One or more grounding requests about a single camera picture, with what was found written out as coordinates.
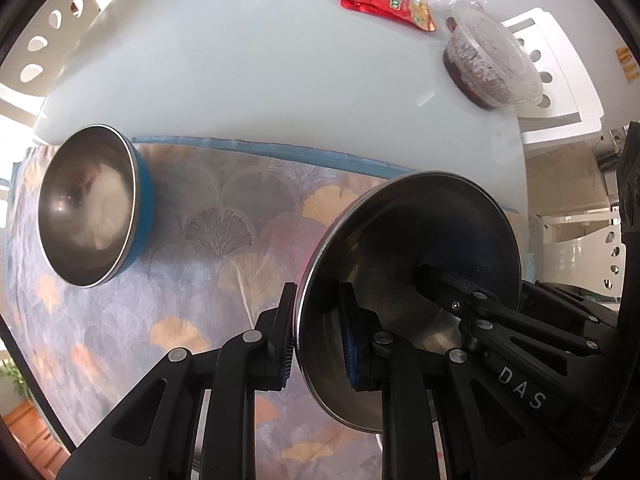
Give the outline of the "red steel bowl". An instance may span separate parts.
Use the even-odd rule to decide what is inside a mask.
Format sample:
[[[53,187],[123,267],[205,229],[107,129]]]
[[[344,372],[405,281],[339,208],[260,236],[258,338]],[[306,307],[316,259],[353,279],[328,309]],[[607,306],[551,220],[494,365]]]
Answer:
[[[436,297],[442,279],[462,278],[516,308],[522,288],[518,243],[506,214],[475,182],[429,171],[389,180],[350,204],[331,224],[298,285],[296,356],[314,400],[352,429],[382,429],[381,396],[356,392],[345,372],[338,284],[384,330],[416,348],[457,345],[459,313]]]

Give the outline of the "blue steel bowl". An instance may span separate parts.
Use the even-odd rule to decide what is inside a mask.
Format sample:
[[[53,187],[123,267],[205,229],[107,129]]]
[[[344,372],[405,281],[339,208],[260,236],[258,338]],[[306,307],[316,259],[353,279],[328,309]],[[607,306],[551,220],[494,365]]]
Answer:
[[[44,253],[66,283],[103,285],[141,256],[154,211],[152,176],[134,144],[110,126],[82,128],[61,145],[42,180]]]

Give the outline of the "white chair right side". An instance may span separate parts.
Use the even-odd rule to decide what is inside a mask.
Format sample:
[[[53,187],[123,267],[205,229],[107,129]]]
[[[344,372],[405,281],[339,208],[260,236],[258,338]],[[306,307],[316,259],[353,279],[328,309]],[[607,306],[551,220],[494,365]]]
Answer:
[[[516,107],[524,148],[553,148],[599,133],[604,111],[598,92],[552,14],[535,8],[502,24],[534,62],[542,85],[539,104]]]

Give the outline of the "ginkgo pattern tablecloth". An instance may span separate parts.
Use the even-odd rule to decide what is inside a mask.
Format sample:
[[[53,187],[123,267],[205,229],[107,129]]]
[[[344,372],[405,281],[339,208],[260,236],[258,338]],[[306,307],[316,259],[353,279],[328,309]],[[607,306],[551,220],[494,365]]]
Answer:
[[[169,350],[202,352],[247,330],[298,281],[322,236],[378,179],[184,144],[145,143],[155,190],[142,255],[82,289],[52,270],[38,198],[55,155],[31,148],[12,171],[2,313],[61,424],[82,442]]]

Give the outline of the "clear plastic food container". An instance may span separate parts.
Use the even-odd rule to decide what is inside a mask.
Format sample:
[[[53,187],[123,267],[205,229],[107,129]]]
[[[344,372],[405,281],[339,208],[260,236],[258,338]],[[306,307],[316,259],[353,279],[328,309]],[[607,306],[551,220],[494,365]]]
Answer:
[[[485,110],[542,101],[534,62],[503,24],[479,6],[458,1],[447,25],[451,36],[442,60],[470,101]]]

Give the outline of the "red snack packet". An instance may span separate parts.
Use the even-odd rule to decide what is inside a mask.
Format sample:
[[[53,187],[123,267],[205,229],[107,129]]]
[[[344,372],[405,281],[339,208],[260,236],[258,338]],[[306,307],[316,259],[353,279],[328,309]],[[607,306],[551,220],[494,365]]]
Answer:
[[[345,9],[407,23],[424,32],[434,32],[431,10],[423,0],[340,0]]]

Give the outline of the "cream dining chair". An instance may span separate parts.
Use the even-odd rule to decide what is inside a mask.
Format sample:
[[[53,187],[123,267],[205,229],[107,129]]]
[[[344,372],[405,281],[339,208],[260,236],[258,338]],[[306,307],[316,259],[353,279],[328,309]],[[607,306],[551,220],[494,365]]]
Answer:
[[[66,58],[112,0],[44,0],[1,63],[1,114],[35,125]]]

